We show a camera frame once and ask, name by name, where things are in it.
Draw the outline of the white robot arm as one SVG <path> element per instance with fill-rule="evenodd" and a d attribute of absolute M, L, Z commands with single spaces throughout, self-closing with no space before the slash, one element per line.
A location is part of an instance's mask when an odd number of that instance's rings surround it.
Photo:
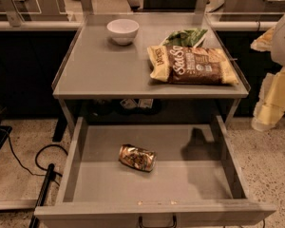
<path fill-rule="evenodd" d="M 251 44 L 257 51 L 270 51 L 273 62 L 281 65 L 276 73 L 267 73 L 253 113 L 251 126 L 257 131 L 274 128 L 285 113 L 285 14 Z"/>

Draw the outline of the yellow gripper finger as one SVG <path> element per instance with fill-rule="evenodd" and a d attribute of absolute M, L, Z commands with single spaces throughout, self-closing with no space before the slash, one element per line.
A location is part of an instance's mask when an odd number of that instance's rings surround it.
<path fill-rule="evenodd" d="M 262 35 L 260 35 L 258 38 L 256 38 L 251 44 L 251 49 L 260 52 L 270 51 L 272 48 L 272 38 L 274 31 L 275 31 L 274 28 L 270 28 Z"/>
<path fill-rule="evenodd" d="M 285 66 L 277 73 L 267 73 L 259 91 L 251 126 L 267 131 L 276 126 L 285 113 Z"/>

